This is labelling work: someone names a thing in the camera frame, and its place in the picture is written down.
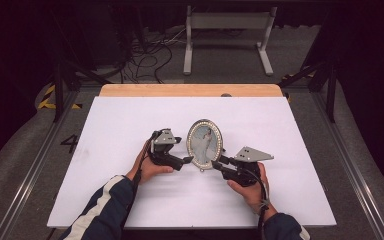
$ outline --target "person's left hand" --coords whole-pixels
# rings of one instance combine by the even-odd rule
[[[139,152],[138,156],[136,157],[136,161],[132,167],[132,169],[126,174],[126,177],[133,181],[133,178],[139,168],[140,161],[142,159],[143,154],[145,154],[145,159],[142,163],[142,175],[141,180],[139,184],[143,184],[150,180],[153,176],[160,174],[160,173],[172,173],[173,168],[169,166],[158,166],[155,165],[151,158],[148,156],[148,152],[146,152],[146,145],[148,141],[143,145],[142,151]]]

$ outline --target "hand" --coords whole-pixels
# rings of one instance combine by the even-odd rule
[[[267,193],[269,192],[269,182],[266,176],[266,169],[262,163],[258,163],[258,167],[260,168],[261,180],[266,184]],[[233,180],[227,180],[227,184],[237,193],[244,197],[245,202],[252,208],[252,210],[258,214],[260,214],[260,206],[261,206],[261,187],[257,182],[249,187],[242,187],[237,182]],[[270,203],[268,205],[269,209],[266,210],[264,214],[263,221],[266,221],[271,216],[277,213],[274,206]]]
[[[141,175],[141,180],[140,180],[139,184],[143,184],[143,183],[147,182],[148,180],[150,180],[153,176],[155,176],[157,174],[172,173],[173,172],[172,167],[157,166],[151,161],[151,158],[148,156],[147,149],[145,149],[148,142],[149,141],[147,141],[143,145],[142,151],[140,151],[140,153],[136,157],[136,161],[135,161],[132,169],[126,174],[126,177],[133,181],[133,178],[134,178],[134,176],[135,176],[135,174],[139,168],[139,164],[140,164],[140,161],[142,159],[142,156],[143,156],[143,154],[145,154],[144,155],[145,159],[143,160],[143,163],[142,163],[142,175]]]

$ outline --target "striped sleeve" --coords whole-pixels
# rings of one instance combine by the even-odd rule
[[[310,235],[294,217],[276,213],[264,223],[267,240],[309,240]]]
[[[133,199],[133,184],[115,176],[91,197],[82,214],[60,237],[66,240],[121,238],[120,224]]]

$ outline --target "white paper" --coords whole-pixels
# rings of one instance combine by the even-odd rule
[[[155,130],[182,141],[170,153],[188,156],[186,136],[197,120],[220,129],[224,153],[243,146],[274,155],[264,161],[276,209],[302,225],[335,225],[289,104],[283,97],[97,97],[67,170],[49,227],[68,227],[92,194],[127,173]],[[217,170],[193,164],[159,175],[138,190],[126,228],[251,228],[257,217]]]

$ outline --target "wooden edge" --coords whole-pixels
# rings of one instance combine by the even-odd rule
[[[276,84],[107,84],[100,97],[282,97]]]

